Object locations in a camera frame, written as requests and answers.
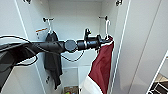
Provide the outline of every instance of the black clothing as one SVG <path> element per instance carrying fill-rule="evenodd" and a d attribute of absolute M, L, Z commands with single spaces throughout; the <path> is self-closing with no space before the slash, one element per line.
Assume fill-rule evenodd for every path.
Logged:
<path fill-rule="evenodd" d="M 48 33 L 46 41 L 58 41 L 56 33 L 55 32 L 53 32 L 52 34 Z M 61 56 L 51 53 L 45 53 L 44 68 L 50 71 L 50 74 L 55 82 L 55 89 L 57 89 L 57 86 L 61 84 L 59 78 L 59 76 L 62 75 Z"/>

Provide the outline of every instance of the door hinge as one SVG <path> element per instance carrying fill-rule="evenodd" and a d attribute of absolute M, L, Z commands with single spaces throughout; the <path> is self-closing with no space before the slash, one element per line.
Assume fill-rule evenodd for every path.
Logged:
<path fill-rule="evenodd" d="M 122 5 L 122 1 L 123 1 L 123 0 L 121 0 L 121 1 L 117 0 L 116 6 L 118 6 L 119 4 Z"/>

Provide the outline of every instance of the red garment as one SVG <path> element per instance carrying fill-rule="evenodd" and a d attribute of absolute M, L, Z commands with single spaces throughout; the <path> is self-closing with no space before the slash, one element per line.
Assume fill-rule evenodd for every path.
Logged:
<path fill-rule="evenodd" d="M 93 61 L 92 69 L 89 73 L 89 77 L 98 84 L 103 94 L 107 94 L 113 48 L 114 42 L 100 48 L 99 54 Z"/>

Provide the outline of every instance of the white wall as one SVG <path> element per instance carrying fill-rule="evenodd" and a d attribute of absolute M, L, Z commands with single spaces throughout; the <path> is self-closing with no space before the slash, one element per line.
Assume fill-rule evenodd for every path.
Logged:
<path fill-rule="evenodd" d="M 114 69 L 115 69 L 115 64 L 116 64 L 116 59 L 117 59 L 117 54 L 118 54 L 118 49 L 119 49 L 119 44 L 120 44 L 120 39 L 121 37 L 118 37 L 115 35 L 115 28 L 116 28 L 116 22 L 117 22 L 117 17 L 118 17 L 118 9 L 121 6 L 116 6 L 116 1 L 115 0 L 104 0 L 102 2 L 102 9 L 101 9 L 101 17 L 108 17 L 108 20 L 110 20 L 110 26 L 108 26 L 108 34 L 111 35 L 114 38 L 114 43 L 115 47 L 113 50 L 113 55 L 112 55 L 112 65 L 111 65 L 111 76 L 109 79 L 109 88 L 107 93 L 109 94 L 111 91 L 111 85 L 112 85 L 112 78 L 114 74 Z M 105 23 L 106 21 L 104 19 L 100 20 L 100 34 L 104 38 L 106 36 L 105 33 Z"/>
<path fill-rule="evenodd" d="M 100 19 L 98 17 L 100 16 L 101 2 L 49 0 L 49 6 L 51 11 L 51 18 L 54 18 L 53 28 L 56 31 L 59 40 L 83 40 L 84 31 L 86 28 L 91 30 L 91 36 L 96 36 L 99 34 Z M 82 51 L 75 53 L 66 52 L 62 55 L 74 60 L 79 57 L 81 53 Z M 96 51 L 88 50 L 85 51 L 84 55 L 77 62 L 69 62 L 65 59 L 62 59 L 63 71 L 77 73 L 73 75 L 73 77 L 71 73 L 63 74 L 63 86 L 79 85 L 81 81 L 78 82 L 78 74 L 80 74 L 78 73 L 78 67 L 90 67 L 95 57 Z M 81 70 L 80 72 L 88 73 L 88 68 Z"/>
<path fill-rule="evenodd" d="M 0 35 L 16 35 L 28 38 L 16 0 L 0 1 Z M 13 38 L 0 40 L 0 43 L 23 42 Z M 15 67 L 5 83 L 1 94 L 44 94 L 35 65 Z"/>
<path fill-rule="evenodd" d="M 124 36 L 112 93 L 145 94 L 147 92 L 168 48 L 167 19 L 165 19 L 167 2 L 162 1 L 164 3 L 161 7 L 158 0 L 152 3 L 150 0 L 124 0 L 123 5 L 119 7 L 118 18 L 127 12 L 127 10 L 123 11 L 125 4 L 128 7 L 125 9 L 129 10 L 124 24 L 121 24 L 122 20 L 117 18 L 114 37 L 120 37 L 121 31 L 124 32 Z"/>
<path fill-rule="evenodd" d="M 44 41 L 49 30 L 49 26 L 47 22 L 43 22 L 43 18 L 50 18 L 50 10 L 48 0 L 32 0 L 31 4 L 23 3 L 20 0 L 17 0 L 19 9 L 21 12 L 21 16 L 26 28 L 26 33 L 31 41 Z M 48 28 L 47 30 L 40 31 L 37 33 L 36 30 Z M 36 62 L 36 68 L 38 70 L 38 75 L 40 77 L 39 81 L 41 81 L 41 85 L 46 94 L 55 94 L 62 92 L 62 86 L 60 85 L 58 89 L 55 91 L 55 84 L 53 79 L 49 80 L 49 83 L 46 83 L 48 76 L 50 73 L 44 69 L 43 65 L 43 54 L 38 54 L 38 61 Z"/>

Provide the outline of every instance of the hook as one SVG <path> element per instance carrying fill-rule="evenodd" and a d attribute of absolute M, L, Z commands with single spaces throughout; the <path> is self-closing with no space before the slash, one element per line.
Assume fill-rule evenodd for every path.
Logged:
<path fill-rule="evenodd" d="M 107 16 L 105 17 L 99 17 L 100 19 L 105 19 L 107 21 Z"/>
<path fill-rule="evenodd" d="M 49 19 L 49 18 L 48 18 Z M 43 18 L 43 21 L 46 22 L 46 20 L 48 20 L 47 18 Z M 54 20 L 54 18 L 49 19 L 49 20 Z"/>
<path fill-rule="evenodd" d="M 108 25 L 110 25 L 110 20 L 107 20 L 107 21 L 106 21 L 106 36 L 107 36 L 107 40 L 109 39 L 109 38 L 108 38 L 108 33 L 107 33 L 107 29 L 108 29 L 107 26 L 108 26 Z"/>
<path fill-rule="evenodd" d="M 123 1 L 123 0 L 121 0 L 121 1 L 117 0 L 116 6 L 118 6 L 119 4 L 122 5 L 122 1 Z"/>

